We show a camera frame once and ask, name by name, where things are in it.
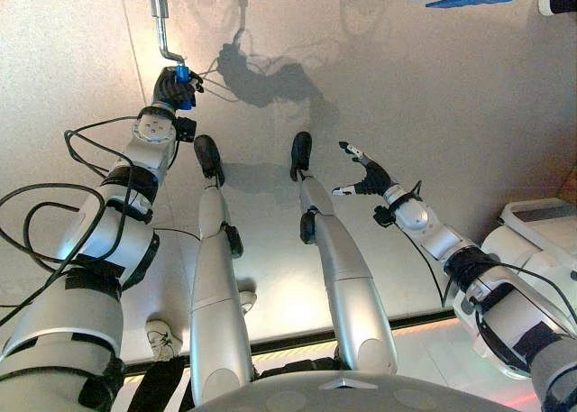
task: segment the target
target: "robot finger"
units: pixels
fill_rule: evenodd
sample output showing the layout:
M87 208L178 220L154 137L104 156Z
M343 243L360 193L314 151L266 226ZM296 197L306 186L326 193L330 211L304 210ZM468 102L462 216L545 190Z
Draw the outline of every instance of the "robot finger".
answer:
M360 162L363 166L366 167L366 165L372 161L371 157L369 157L366 153L364 153L360 149L351 145L349 142L339 142L339 146L346 153L353 156L353 162Z

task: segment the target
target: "wire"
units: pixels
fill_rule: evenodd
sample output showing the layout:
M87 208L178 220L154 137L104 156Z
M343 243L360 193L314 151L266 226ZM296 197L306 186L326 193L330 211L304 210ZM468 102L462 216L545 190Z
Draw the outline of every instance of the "wire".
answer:
M3 317L2 320L0 320L0 326L4 326L4 324L6 322L8 322L10 319L12 319L14 316L16 316L20 312L20 310L22 310L24 307L26 307L30 303L32 303L33 300L36 299L36 297L38 297L46 288L47 288L46 285L42 286L41 288L39 288L35 292L33 292L28 298L26 298L24 301L22 301L20 304L18 304L14 308L14 310L12 310L5 317Z
M24 307L26 307L28 304L33 302L33 300L36 299L36 297L38 297L44 290L46 290L46 288L50 284L52 284L52 282L54 282L54 280L56 280L60 275L62 275L64 269L68 266L68 264L76 256L77 252L86 243L86 241L88 240L90 235L94 232L94 230L98 226L98 223L100 223L100 219L102 218L102 215L106 209L106 203L105 203L104 198L96 190L89 188L89 187L77 185L77 184L61 184L61 183L33 184L33 185L29 185L27 187L18 188L15 191L12 191L10 194L2 197L2 199L0 199L0 207L2 207L2 205L4 203L6 203L8 200L10 200L11 198L13 198L19 194L22 194L25 191L32 191L32 190L38 189L38 188L74 188L74 189L85 190L86 192L95 196L96 199L98 200L98 204L99 204L98 211L96 212L94 219L92 220L92 222L90 223L90 225L88 226L88 228L86 229L86 231L84 232L82 237L78 240L78 242L76 243L76 245L74 246L72 251L69 252L69 255L62 261L60 266L54 272L52 272L52 274L46 280L46 283L44 283L43 286L38 288L28 298L26 298L17 307L15 307L10 313L8 313L5 317L3 317L2 320L0 320L0 326L3 326L6 322L8 322L10 319L12 319L14 316L16 316ZM1 228L0 228L0 235L3 238L5 238L10 244L13 244L11 242L11 241L13 241L13 239L10 238ZM24 249L25 249L25 252L28 252L29 254L34 253L34 251L28 250L25 247L24 247Z
M230 98L226 98L222 95L217 94L214 90L210 90L208 88L205 87L205 91L208 92L209 94L213 94L214 96L222 99L223 101L226 101L227 103L238 103L239 100L238 99L230 99Z
M575 324L577 324L577 314L575 314L575 310L573 310L573 308L571 306L571 302L569 302L569 299L567 299L565 294L550 279L548 279L547 277L543 277L542 275L539 275L539 274L537 274L531 270L524 270L522 268L519 268L518 266L508 265L507 263L501 263L501 262L496 262L496 263L499 266L505 266L507 268L511 268L512 270L518 270L519 272L523 272L527 275L535 277L536 279L540 279L540 280L544 281L545 283L547 283L552 288L554 288L555 292L557 292L559 297L563 300L563 303L567 306L567 309L569 310L569 313L571 314L572 319L575 321Z
M174 161L177 158L177 155L179 155L179 147L180 147L180 140L177 140L177 147L174 148L174 155L172 155L172 160L170 160L168 170L170 170L170 168L172 167L172 164L174 164Z
M64 205L61 203L57 203L57 202L42 202L39 203L38 205L34 206L29 212L28 215L26 216L26 218L24 219L24 224L23 224L23 241L24 241L24 246L26 248L28 248L29 250L32 250L32 245L30 243L30 222L32 220L32 217L34 216L34 214L41 208L45 207L45 206L52 206L52 207L58 207L60 209L66 209L67 211L71 211L71 212L78 212L78 208L75 206L70 206L70 205ZM47 265L46 263L44 263L40 258L30 254L30 257L32 258L32 260L34 262L36 262L36 264L38 266L40 266L41 268L43 268L44 270L47 270L48 272L54 272L55 269L52 268L51 266Z
M188 235L192 236L193 238L195 238L197 241L200 242L200 238L199 238L198 236L196 236L194 233L186 232L186 231L184 231L184 230L170 229L170 228L168 228L168 227L155 227L154 230L155 230L155 231L157 231L157 230L165 230L165 231L170 231L170 232L180 232L180 233L188 234Z
M26 187L21 187L18 188L14 191L12 191L11 193L7 194L6 196L0 198L0 208L9 200L11 200L12 198L18 196L19 194L22 194L26 191L32 191L35 189L40 189L40 188L67 188L67 189L78 189L81 191L86 191L87 193L92 194L94 197L96 197L98 199L98 202L100 203L100 209L98 210L97 214L97 219L100 220L100 216L102 216L102 213L104 213L104 209L105 209L105 201L103 199L103 197L100 195L99 192L97 192L95 189L92 189L90 187L85 187L84 185L78 185L78 184L68 184L68 183L54 183L54 182L49 182L49 183L43 183L43 184L32 184L32 185L28 185ZM39 252L35 252L32 249L27 248L24 245L21 245L19 242L17 242L14 238L12 238L10 235L8 235L8 233L6 233L4 231L4 229L2 229L2 227L0 227L0 237L2 239L4 239L5 241L7 241L9 244L11 244L13 247L15 247L16 249L20 250L21 252L25 252L26 254L28 254L29 256L33 256L45 261L54 261L56 263L62 263L64 262L64 260L61 259L55 259L53 257L50 256L46 256L44 254L41 254Z
M85 142L88 142L90 144L92 144L93 146L96 146L99 149L102 149L103 151L107 151L110 153L113 153L115 155L118 155L120 158L122 158L123 160L125 160L130 168L130 172L129 172L129 177L128 177L128 183L126 186L126 194L124 197L124 203L123 203L123 211L120 217L120 221L119 221L119 225L118 225L118 230L116 233L116 238L114 240L114 244L113 246L110 248L110 250L108 250L105 254L102 254L101 256L92 259L91 261L85 261L84 264L88 264L88 263L93 263L96 261L101 261L103 259L106 259L110 254L112 254L116 248L118 247L118 244L120 243L121 239L122 239L122 234L123 234L123 230L124 230L124 222L126 219L126 212L127 212L127 207L129 206L129 199L130 199L130 192L133 189L133 170L134 170L134 165L133 162L126 157L125 155L123 155L122 153L112 150L110 148L107 148L105 146L103 146L100 143L94 142L93 140L89 139L88 137L80 134L80 132L85 131L89 128L93 128L96 126L100 126L100 125L104 125L104 124L110 124L112 122L117 122L117 121L121 121L121 120L126 120L126 119L136 119L135 116L123 116L123 117L119 117L119 118L115 118L115 119L109 119L103 122L98 122L95 124L90 124L90 125L86 125L83 127L78 128L77 130L68 130L66 132L64 132L64 140L65 143L69 149L69 154L72 157L73 160L76 160L77 162L80 162L84 165L86 165L89 169L93 170L96 174L98 174L101 177L104 177L105 175L102 174L99 170L106 170L100 166L97 166L93 163L90 163L86 160L84 160L79 154L78 152L72 147L70 140L72 139L72 137L77 136L78 138L84 140ZM30 186L26 186L26 187L22 187L22 188L18 188L15 191L12 191L11 193L9 193L8 195L2 197L0 199L0 207L2 207L8 200L12 199L13 197L22 194L25 191L30 191L30 190L34 190L34 189L39 189L39 188L72 188L72 189L79 189L79 190L83 190L86 191L90 194L92 194L93 196L95 196L98 200L98 204L99 204L99 208L98 211L96 212L95 218L93 219L93 221L90 223L90 225L88 226L88 228L86 229L86 231L84 232L84 234L82 235L82 237L78 240L78 242L76 243L76 245L74 246L74 248L72 249L72 251L69 252L68 256L64 259L64 260L60 260L60 259L56 259L56 258L51 258L50 256L45 256L44 254L40 254L35 252L31 245L30 245L30 236L27 235L28 237L28 241L27 241L27 245L21 245L19 244L16 240L14 240L12 237L10 237L1 227L0 227L0 237L2 237L3 239L5 239L8 243L10 243L12 246L14 246L15 248L17 248L18 250L21 250L25 253L27 253L28 255L30 255L31 257L33 257L34 259L44 259L44 260L52 260L55 262L60 262L60 266L54 270L51 275L49 276L49 278L47 279L46 283L38 288L35 292L33 292L28 298L26 298L22 303L20 303L18 306L14 307L14 309L5 317L2 318L2 320L0 320L0 326L4 325L6 322L8 322L12 317L14 317L18 312L20 312L24 307L26 307L28 304L30 304L31 302L33 302L34 299L36 299L36 297L38 297L52 282L54 282L60 275L62 275L63 271L65 270L65 268L69 265L69 263L74 259L74 257L76 256L76 254L78 253L78 251L82 248L82 246L86 243L86 241L88 240L88 238L90 237L90 235L94 232L94 230L96 229L96 227L98 226L98 223L100 222L100 219L102 218L102 215L104 214L104 211L106 209L106 205L105 205L105 201L104 198L100 195L100 193L98 193L96 190L89 188L89 187L85 187L85 186L81 186L81 185L76 185L76 184L62 184L62 183L44 183L44 184L34 184L34 185L30 185ZM27 219L28 222L25 225L24 228L24 233L28 233L28 228L30 226L30 221L32 220L32 216L34 215L34 213L40 209L41 206L35 206L31 212L29 212L29 214L27 215Z
M97 142L89 139L85 135L80 134L80 132L85 131L88 128L93 128L95 126L110 124L111 122L116 122L116 121L119 121L122 119L132 119L132 118L133 117L131 117L131 116L125 116L122 118L110 119L108 121L103 121L103 122L99 122L96 124L90 124L90 125L82 126L82 127L78 128L77 130L67 130L66 132L64 132L64 141L65 141L67 147L69 148L70 155L76 154L81 159L80 162L87 163L86 161L84 161L84 159L82 159L82 157L80 157L78 155L78 153L74 150L74 148L72 147L72 145L70 143L70 139L74 136L77 136L78 138L84 140L87 143L92 144L93 146L96 146L97 148L102 149L103 151L107 151L107 152L113 153L114 155L119 156L120 158L122 158L123 160L125 160L128 163L129 169L130 169L129 174L128 174L128 183L126 185L126 193L124 196L123 210L122 210L122 213L120 215L120 221L118 223L118 229L116 231L116 238L114 239L114 243L113 243L112 247L110 247L110 249L107 252L105 252L101 256L98 256L94 259L91 259L90 261L85 261L84 262L85 264L92 264L92 263L96 263L97 261L103 261L108 256L110 256L113 252L115 252L116 248L118 248L118 245L120 244L120 241L121 241L122 236L123 236L124 223L126 221L127 209L128 209L128 206L130 205L130 193L133 189L134 164L130 158L128 158L126 155L122 154L121 152L115 151L114 149L107 148L106 146L103 146L102 144L97 143Z
M451 289L451 285L453 284L453 280L454 280L454 275L451 274L451 277L449 277L449 282L447 283L446 288L444 288L443 297L441 298L441 308L444 308L444 305L447 302L447 298L449 297L449 290Z
M106 120L106 121L97 122L97 123L95 123L95 124L90 124L90 125L87 125L87 126L80 127L80 128L78 128L77 130L75 130L75 131L81 132L81 131L87 130L88 128L94 128L95 126L106 125L106 124L111 124L111 123L118 122L118 121L130 120L130 119L138 119L138 116L122 116L122 117L116 117L116 118L114 118L114 119L108 119L108 120ZM101 178L105 178L106 175L103 174L103 173L101 173L101 171L104 171L104 172L108 173L109 170L108 170L108 169L105 169L104 167L97 166L96 164L93 164L93 163L91 163L91 162L88 162L88 161L86 161L84 158L82 158L82 157L78 154L78 152L77 152L74 148L72 148L72 146L69 144L69 142L67 142L66 133L67 133L67 132L65 132L64 140L65 140L65 142L66 142L67 147L69 148L70 157L72 157L72 159L73 159L74 161L77 161L77 162L79 162L80 164L84 164L85 166L87 166L89 169L91 169L92 171L94 171L94 172L95 172L98 176L100 176Z
M446 298L443 297L443 293L441 292L441 288L439 287L439 282L436 280L436 276L433 273L433 268L431 267L431 263L429 263L429 261L426 259L425 255L423 254L423 252L421 252L421 250L417 247L417 245L413 242L413 240L408 236L408 234L405 233L405 231L403 229L401 229L397 223L394 223L394 225L405 235L405 237L408 239L408 241L413 245L413 247L415 247L415 250L418 251L418 253L421 255L421 257L423 258L423 260L426 263L426 266L429 268L429 272L431 273L431 277L433 277L433 281L435 282L435 287L436 287L436 291L439 294L439 299L441 301L441 306L444 307L444 301L446 300Z

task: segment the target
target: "robotic arm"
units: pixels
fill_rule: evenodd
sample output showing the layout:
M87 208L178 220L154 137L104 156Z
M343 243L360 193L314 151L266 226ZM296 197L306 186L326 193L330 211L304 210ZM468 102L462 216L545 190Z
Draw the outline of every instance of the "robotic arm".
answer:
M183 68L184 83L179 81ZM78 210L60 258L71 255L95 221L96 228L67 270L26 310L2 350L0 409L108 410L112 405L124 379L118 358L120 296L144 277L159 248L149 225L152 204L175 146L192 142L196 130L194 121L175 113L183 102L195 103L201 83L184 66L161 72L152 105L134 120L131 141L95 188L101 199L89 197ZM34 395L23 403L15 392Z
M348 142L341 148L366 169L361 182L336 188L334 195L378 194L377 223L396 223L431 255L474 307L485 343L516 371L530 374L545 411L577 403L575 326L554 304L473 242L441 223L419 195L420 182L406 191L379 164Z

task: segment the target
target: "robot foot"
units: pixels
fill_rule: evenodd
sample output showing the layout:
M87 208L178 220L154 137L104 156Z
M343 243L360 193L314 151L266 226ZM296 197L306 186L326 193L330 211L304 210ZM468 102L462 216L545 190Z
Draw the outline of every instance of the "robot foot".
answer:
M290 158L292 163L290 165L290 178L297 182L297 171L308 170L308 161L310 159L310 150L313 146L313 139L307 132L301 132L295 135L292 141L292 150L290 151Z
M216 177L218 186L222 186L224 173L215 141L208 135L199 135L194 141L194 146L205 178Z

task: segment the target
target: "gray floor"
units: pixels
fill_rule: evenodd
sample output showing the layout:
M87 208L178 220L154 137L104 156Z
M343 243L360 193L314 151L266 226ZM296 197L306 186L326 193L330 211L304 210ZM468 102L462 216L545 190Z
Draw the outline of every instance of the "gray floor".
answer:
M239 28L238 1L169 0L170 48L186 53L197 72L209 70ZM408 187L423 179L424 197L440 217L475 240L508 201L553 195L574 164L574 14L544 18L536 0L447 11L407 0L248 0L245 12L241 50L260 78L232 64L235 95L210 73L205 86L213 93L183 115L215 138L224 159L224 194L245 247L235 271L258 288L246 318L253 341L330 325L316 248L298 239L298 189L288 174L296 131L313 134L312 168L327 188L362 178L338 148L348 140ZM168 62L157 51L149 0L0 0L0 33L4 192L38 181L96 185L68 158L61 135L136 114L150 101ZM129 129L114 124L95 136L121 147ZM154 223L195 232L201 173L184 148L160 191ZM22 212L41 198L46 193L6 206L0 220L19 236ZM79 204L83 195L60 199ZM439 308L410 244L372 221L378 198L334 202L388 314ZM33 241L52 252L68 221L40 214ZM150 315L188 338L197 245L169 233L162 242L147 279L124 294L128 362L151 356L142 330ZM16 302L44 274L0 245L0 296ZM0 341L8 335L3 330Z

